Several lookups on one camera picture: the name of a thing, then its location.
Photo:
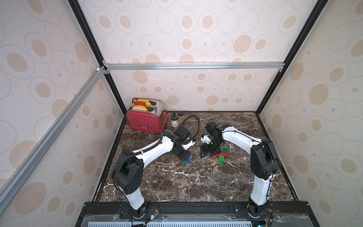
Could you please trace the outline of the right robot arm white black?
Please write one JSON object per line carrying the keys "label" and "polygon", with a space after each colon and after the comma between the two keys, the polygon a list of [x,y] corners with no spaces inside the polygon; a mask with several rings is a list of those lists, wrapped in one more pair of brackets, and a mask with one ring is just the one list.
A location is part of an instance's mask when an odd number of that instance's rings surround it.
{"label": "right robot arm white black", "polygon": [[228,124],[218,125],[211,121],[202,134],[200,157],[215,156],[220,163],[226,158],[226,142],[232,143],[250,155],[250,168],[254,174],[252,193],[249,196],[247,211],[252,218],[259,218],[269,205],[269,192],[272,180],[281,167],[276,147],[270,139],[252,137]]}

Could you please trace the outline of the red long lego brick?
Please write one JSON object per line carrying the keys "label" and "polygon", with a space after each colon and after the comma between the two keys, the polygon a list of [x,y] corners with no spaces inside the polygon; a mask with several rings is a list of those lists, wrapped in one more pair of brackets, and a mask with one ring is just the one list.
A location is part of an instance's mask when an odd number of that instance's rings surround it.
{"label": "red long lego brick", "polygon": [[220,153],[220,154],[217,154],[217,156],[216,156],[217,158],[219,158],[219,157],[226,157],[226,153]]}

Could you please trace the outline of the green small lego brick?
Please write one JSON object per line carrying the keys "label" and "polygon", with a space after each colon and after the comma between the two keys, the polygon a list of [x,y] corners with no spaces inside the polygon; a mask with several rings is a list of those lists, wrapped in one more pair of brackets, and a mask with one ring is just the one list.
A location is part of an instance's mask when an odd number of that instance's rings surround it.
{"label": "green small lego brick", "polygon": [[219,163],[223,164],[225,162],[225,157],[224,156],[219,156]]}

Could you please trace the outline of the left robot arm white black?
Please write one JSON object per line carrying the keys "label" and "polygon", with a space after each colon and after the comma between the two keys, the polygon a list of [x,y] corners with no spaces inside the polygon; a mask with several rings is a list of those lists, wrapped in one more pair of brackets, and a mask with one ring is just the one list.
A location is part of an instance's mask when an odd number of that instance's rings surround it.
{"label": "left robot arm white black", "polygon": [[169,152],[175,154],[183,165],[188,165],[192,159],[188,149],[195,144],[195,137],[181,126],[172,133],[161,133],[157,141],[141,149],[125,150],[120,154],[111,178],[116,190],[125,196],[133,217],[141,218],[147,210],[147,202],[140,190],[144,169]]}

